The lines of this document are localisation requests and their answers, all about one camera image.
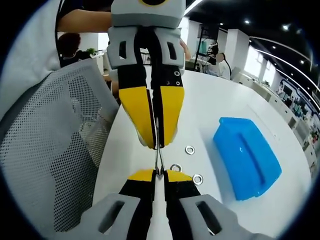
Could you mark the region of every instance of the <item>desk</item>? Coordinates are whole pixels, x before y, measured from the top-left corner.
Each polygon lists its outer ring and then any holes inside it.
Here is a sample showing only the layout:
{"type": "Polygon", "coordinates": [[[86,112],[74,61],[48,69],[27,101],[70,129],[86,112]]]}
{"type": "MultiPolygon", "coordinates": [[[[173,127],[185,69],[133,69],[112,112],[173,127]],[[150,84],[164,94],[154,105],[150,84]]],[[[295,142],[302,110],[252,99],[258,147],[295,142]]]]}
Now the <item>desk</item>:
{"type": "MultiPolygon", "coordinates": [[[[162,150],[165,167],[180,164],[190,176],[201,174],[203,184],[199,191],[233,210],[240,225],[253,233],[278,236],[296,215],[311,186],[308,162],[294,133],[277,111],[248,87],[192,71],[185,71],[182,79],[185,97],[177,135],[162,150]],[[273,149],[282,174],[264,195],[235,200],[227,171],[212,140],[220,117],[252,119],[273,149]],[[194,155],[185,153],[188,145],[195,148],[194,155]]],[[[140,144],[133,124],[121,107],[104,148],[93,204],[110,193],[118,193],[127,177],[137,170],[153,168],[155,154],[140,144]]],[[[163,182],[157,181],[156,185],[148,239],[169,240],[163,182]]]]}

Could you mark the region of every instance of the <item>potted plant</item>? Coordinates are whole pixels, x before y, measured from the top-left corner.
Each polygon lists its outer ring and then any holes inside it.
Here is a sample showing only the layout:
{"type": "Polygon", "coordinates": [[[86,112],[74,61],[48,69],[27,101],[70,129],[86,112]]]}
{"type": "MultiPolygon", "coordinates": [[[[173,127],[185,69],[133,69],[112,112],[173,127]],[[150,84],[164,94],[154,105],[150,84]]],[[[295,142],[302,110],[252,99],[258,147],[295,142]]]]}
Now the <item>potted plant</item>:
{"type": "Polygon", "coordinates": [[[89,53],[91,56],[96,55],[96,50],[93,47],[88,48],[86,52],[89,53]]]}

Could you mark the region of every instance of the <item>metal rod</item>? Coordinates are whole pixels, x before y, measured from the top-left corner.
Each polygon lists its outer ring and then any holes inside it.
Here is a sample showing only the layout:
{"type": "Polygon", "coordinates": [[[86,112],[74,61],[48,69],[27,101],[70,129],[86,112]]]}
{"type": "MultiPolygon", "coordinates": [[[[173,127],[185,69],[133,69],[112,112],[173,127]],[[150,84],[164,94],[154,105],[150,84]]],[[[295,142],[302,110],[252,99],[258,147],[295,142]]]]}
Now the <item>metal rod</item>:
{"type": "Polygon", "coordinates": [[[201,33],[200,33],[200,38],[199,38],[198,50],[196,51],[196,55],[195,55],[195,60],[194,60],[194,65],[193,65],[193,71],[196,71],[197,60],[198,60],[198,56],[199,56],[200,45],[201,45],[201,40],[202,40],[203,34],[204,34],[204,27],[201,26],[201,33]]]}

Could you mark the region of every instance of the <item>person's arm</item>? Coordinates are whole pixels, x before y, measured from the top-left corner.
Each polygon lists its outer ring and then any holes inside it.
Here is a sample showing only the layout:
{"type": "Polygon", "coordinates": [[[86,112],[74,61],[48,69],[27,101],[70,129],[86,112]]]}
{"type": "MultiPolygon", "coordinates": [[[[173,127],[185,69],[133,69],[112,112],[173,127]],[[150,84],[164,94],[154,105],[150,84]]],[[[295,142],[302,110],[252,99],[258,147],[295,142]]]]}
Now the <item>person's arm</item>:
{"type": "Polygon", "coordinates": [[[189,61],[191,59],[191,54],[190,54],[189,48],[181,38],[180,38],[180,45],[182,46],[182,48],[184,50],[185,60],[189,61]]]}
{"type": "Polygon", "coordinates": [[[110,12],[76,9],[59,20],[57,30],[65,33],[106,33],[111,26],[110,12]]]}

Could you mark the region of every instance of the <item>mesh office chair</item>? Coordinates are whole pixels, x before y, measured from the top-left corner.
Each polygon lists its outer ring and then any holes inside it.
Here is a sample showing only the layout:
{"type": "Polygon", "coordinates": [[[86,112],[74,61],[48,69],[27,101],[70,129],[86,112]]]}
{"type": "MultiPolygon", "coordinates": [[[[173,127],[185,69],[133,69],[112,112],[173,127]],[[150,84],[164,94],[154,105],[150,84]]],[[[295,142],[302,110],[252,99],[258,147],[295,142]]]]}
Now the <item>mesh office chair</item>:
{"type": "Polygon", "coordinates": [[[96,63],[87,59],[29,89],[0,122],[3,176],[43,237],[72,229],[92,206],[118,109],[96,63]]]}

